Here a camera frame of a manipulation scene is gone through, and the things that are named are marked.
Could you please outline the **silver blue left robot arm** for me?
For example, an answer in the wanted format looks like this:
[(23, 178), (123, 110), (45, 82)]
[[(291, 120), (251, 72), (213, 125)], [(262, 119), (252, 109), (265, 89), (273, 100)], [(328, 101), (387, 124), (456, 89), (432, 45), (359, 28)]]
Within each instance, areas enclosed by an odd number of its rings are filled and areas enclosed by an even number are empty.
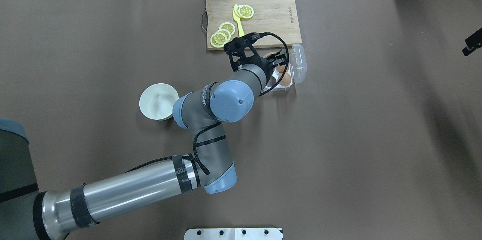
[(160, 158), (66, 192), (40, 192), (23, 126), (1, 119), (1, 239), (63, 240), (69, 233), (197, 188), (215, 194), (236, 185), (224, 122), (237, 122), (264, 92), (273, 68), (253, 63), (232, 77), (175, 101), (172, 116), (193, 152)]

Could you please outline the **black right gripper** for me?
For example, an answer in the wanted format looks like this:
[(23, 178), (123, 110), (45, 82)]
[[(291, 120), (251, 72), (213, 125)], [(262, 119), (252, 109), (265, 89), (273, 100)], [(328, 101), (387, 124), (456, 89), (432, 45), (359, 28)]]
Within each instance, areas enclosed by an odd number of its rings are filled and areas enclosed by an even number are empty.
[(265, 36), (266, 34), (246, 34), (224, 44), (224, 52), (229, 56), (230, 66), (234, 72), (241, 66), (253, 64), (263, 71), (265, 78), (270, 78), (274, 66), (287, 64), (285, 51), (275, 52), (268, 60), (258, 54), (253, 44)]

